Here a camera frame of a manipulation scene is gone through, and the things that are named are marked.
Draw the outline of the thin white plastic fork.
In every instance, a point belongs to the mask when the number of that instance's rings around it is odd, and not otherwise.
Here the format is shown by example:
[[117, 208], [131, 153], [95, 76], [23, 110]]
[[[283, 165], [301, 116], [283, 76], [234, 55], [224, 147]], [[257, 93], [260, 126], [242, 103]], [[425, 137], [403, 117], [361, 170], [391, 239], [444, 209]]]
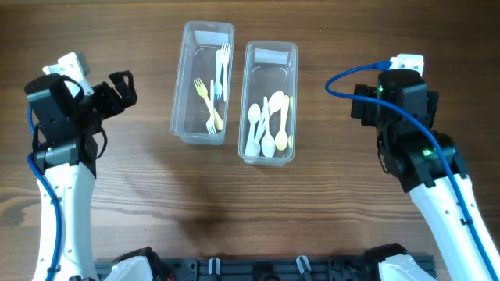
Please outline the thin white plastic fork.
[[214, 114], [214, 106], [213, 106], [213, 98], [214, 98], [214, 80], [210, 80], [210, 90], [209, 90], [209, 103], [208, 109], [210, 117], [206, 122], [206, 128], [210, 135], [216, 135], [216, 126], [215, 126], [215, 114]]

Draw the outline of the thin-handled white spoon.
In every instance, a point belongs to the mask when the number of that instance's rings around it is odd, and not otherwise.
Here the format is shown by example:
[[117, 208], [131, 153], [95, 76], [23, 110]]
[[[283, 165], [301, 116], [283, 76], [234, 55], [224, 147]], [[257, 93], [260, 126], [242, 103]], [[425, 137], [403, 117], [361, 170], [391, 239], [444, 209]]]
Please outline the thin-handled white spoon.
[[253, 141], [251, 142], [251, 148], [252, 148], [250, 151], [251, 156], [259, 156], [259, 154], [260, 154], [260, 151], [261, 151], [260, 140], [264, 134], [266, 114], [268, 113], [268, 110], [269, 110], [268, 98], [264, 97], [261, 116], [260, 116], [259, 121], [257, 123], [257, 130], [255, 133], [255, 137], [254, 137]]

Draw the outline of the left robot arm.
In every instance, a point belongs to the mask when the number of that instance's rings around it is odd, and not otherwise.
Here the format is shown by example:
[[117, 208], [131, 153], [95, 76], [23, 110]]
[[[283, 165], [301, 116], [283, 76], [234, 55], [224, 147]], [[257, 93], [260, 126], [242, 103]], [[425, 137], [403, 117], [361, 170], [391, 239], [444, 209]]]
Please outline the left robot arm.
[[67, 75], [46, 74], [24, 88], [32, 152], [27, 162], [41, 194], [41, 230], [36, 280], [96, 280], [91, 248], [91, 199], [96, 161], [104, 146], [102, 121], [136, 104], [130, 71], [115, 72], [110, 82], [85, 91]]

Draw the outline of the curved white plastic fork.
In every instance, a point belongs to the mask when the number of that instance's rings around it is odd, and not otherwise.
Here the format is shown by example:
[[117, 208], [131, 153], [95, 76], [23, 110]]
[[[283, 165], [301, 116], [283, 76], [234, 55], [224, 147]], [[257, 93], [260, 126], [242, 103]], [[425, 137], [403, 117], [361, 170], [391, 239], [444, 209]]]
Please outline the curved white plastic fork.
[[230, 44], [229, 43], [223, 43], [222, 48], [221, 48], [221, 62], [223, 65], [223, 101], [227, 101], [227, 67], [229, 64], [229, 58], [230, 58]]

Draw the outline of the white spoon pointing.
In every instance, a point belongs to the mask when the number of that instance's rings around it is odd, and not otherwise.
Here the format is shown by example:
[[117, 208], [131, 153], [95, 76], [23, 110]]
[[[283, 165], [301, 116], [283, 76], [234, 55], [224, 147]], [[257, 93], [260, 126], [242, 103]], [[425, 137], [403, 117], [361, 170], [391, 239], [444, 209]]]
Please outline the white spoon pointing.
[[275, 154], [276, 147], [275, 147], [275, 140], [270, 134], [269, 121], [270, 121], [270, 116], [269, 114], [266, 114], [265, 133], [262, 137], [261, 149], [265, 157], [272, 158]]

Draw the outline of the wide-handled white plastic spoon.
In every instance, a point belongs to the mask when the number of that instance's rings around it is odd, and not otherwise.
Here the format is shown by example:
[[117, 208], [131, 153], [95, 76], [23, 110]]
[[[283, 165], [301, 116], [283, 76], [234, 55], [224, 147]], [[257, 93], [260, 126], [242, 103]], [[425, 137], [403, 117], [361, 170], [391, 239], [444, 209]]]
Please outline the wide-handled white plastic spoon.
[[253, 103], [248, 110], [248, 121], [250, 122], [247, 144], [245, 147], [245, 155], [253, 156], [254, 149], [254, 138], [255, 138], [255, 125], [260, 120], [261, 109], [257, 103]]

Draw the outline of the cream yellow plastic fork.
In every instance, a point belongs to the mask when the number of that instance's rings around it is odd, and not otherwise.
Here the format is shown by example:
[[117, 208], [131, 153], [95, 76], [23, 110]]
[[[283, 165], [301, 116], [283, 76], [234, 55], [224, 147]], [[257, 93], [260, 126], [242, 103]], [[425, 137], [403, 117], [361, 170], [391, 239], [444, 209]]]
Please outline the cream yellow plastic fork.
[[198, 95], [204, 100], [207, 109], [209, 110], [209, 119], [206, 122], [206, 128], [210, 135], [216, 135], [217, 130], [223, 129], [223, 120], [214, 107], [213, 101], [210, 99], [213, 93], [210, 92], [200, 78], [194, 80], [195, 89]]

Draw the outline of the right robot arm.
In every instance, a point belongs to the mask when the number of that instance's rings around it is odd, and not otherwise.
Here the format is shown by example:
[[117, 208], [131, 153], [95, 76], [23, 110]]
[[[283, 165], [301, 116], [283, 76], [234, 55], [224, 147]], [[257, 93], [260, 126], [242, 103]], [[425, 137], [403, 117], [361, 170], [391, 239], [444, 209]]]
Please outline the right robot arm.
[[378, 85], [358, 84], [351, 116], [377, 130], [387, 173], [398, 178], [432, 232], [454, 280], [499, 277], [499, 254], [454, 140], [433, 130], [439, 94], [415, 70], [391, 69]]

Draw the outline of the cream yellow plastic spoon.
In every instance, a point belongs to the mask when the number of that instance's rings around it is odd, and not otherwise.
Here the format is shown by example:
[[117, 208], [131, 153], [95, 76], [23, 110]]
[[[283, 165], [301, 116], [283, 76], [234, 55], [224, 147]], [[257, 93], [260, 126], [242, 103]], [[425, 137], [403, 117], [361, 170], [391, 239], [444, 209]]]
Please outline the cream yellow plastic spoon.
[[280, 129], [275, 137], [275, 145], [277, 150], [283, 151], [288, 145], [288, 135], [286, 133], [286, 123], [288, 118], [290, 98], [285, 95], [280, 109]]

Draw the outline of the wide-handled white plastic fork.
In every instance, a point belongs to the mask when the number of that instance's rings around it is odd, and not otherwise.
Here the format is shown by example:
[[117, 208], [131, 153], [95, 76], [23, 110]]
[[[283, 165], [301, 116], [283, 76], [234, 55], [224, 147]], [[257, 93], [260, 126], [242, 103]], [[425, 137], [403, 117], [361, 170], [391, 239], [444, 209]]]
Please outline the wide-handled white plastic fork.
[[223, 94], [223, 85], [221, 82], [222, 76], [222, 50], [218, 49], [215, 54], [215, 67], [216, 67], [216, 75], [214, 82], [214, 91], [215, 91], [215, 99], [220, 100]]

